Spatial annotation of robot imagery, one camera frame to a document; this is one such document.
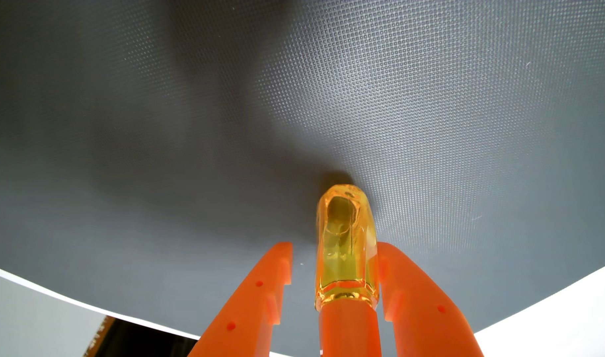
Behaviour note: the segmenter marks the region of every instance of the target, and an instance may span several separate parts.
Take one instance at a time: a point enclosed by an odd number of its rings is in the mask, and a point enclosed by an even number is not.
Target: transparent yellow tip
[[[377,307],[379,278],[373,214],[362,190],[331,187],[318,203],[316,310],[339,298]]]

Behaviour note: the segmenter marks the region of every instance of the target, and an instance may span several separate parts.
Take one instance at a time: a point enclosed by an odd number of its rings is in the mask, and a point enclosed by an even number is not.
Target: orange cylindrical part
[[[322,357],[381,357],[377,314],[360,300],[340,298],[320,310]]]

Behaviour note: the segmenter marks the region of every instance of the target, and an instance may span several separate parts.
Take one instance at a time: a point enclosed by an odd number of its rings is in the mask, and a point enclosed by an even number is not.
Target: dimpled gray surface
[[[333,171],[475,331],[601,268],[605,1],[0,2],[0,268],[198,335],[292,241],[317,356]]]

